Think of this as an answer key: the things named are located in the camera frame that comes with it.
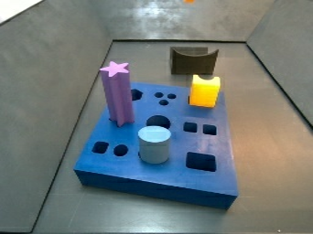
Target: blue foam board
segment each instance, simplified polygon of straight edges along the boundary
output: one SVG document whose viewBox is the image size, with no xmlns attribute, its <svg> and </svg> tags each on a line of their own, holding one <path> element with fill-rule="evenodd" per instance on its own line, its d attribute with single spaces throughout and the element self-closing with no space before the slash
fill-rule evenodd
<svg viewBox="0 0 313 234">
<path fill-rule="evenodd" d="M 224 93 L 216 108 L 189 104 L 190 89 L 133 83 L 135 123 L 118 127 L 105 109 L 77 161 L 85 186 L 228 209 L 238 196 Z M 172 132 L 170 157 L 152 165 L 139 158 L 138 131 Z"/>
</svg>

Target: yellow block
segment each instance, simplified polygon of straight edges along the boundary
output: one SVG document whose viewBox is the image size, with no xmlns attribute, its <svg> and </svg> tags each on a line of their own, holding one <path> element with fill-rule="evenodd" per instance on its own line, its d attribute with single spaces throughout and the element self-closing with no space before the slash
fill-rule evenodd
<svg viewBox="0 0 313 234">
<path fill-rule="evenodd" d="M 221 90 L 221 78 L 204 80 L 198 75 L 193 75 L 190 105 L 214 107 Z"/>
</svg>

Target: purple star prism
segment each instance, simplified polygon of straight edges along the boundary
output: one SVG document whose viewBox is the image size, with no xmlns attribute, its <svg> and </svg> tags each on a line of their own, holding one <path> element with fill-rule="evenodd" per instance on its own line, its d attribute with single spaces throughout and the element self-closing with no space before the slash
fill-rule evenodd
<svg viewBox="0 0 313 234">
<path fill-rule="evenodd" d="M 129 63 L 110 61 L 109 67 L 101 68 L 110 120 L 125 123 L 134 122 L 133 93 Z"/>
</svg>

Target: round hole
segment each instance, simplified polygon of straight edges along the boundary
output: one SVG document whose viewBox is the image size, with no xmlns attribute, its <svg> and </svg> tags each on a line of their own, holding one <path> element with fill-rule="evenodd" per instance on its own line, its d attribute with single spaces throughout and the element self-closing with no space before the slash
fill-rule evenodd
<svg viewBox="0 0 313 234">
<path fill-rule="evenodd" d="M 114 155 L 117 156 L 125 156 L 129 152 L 129 148 L 125 144 L 119 144 L 115 148 L 114 148 Z"/>
<path fill-rule="evenodd" d="M 177 95 L 176 95 L 174 93 L 170 93 L 170 94 L 168 95 L 168 98 L 169 98 L 169 99 L 176 99 L 176 98 L 177 98 Z"/>
<path fill-rule="evenodd" d="M 156 92 L 154 96 L 156 96 L 157 98 L 162 98 L 162 97 L 164 97 L 164 94 L 162 94 L 161 92 Z"/>
<path fill-rule="evenodd" d="M 154 115 L 149 118 L 146 125 L 147 126 L 161 126 L 166 129 L 169 129 L 172 126 L 172 122 L 165 116 Z"/>
<path fill-rule="evenodd" d="M 166 106 L 169 104 L 169 100 L 161 100 L 160 103 L 161 105 Z"/>
</svg>

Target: light blue cylinder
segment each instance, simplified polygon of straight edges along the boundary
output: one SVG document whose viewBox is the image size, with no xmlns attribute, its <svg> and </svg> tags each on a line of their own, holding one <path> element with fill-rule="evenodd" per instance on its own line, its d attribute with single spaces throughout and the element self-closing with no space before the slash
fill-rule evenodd
<svg viewBox="0 0 313 234">
<path fill-rule="evenodd" d="M 150 164 L 161 164 L 170 155 L 172 132 L 160 126 L 147 126 L 138 132 L 141 159 Z"/>
</svg>

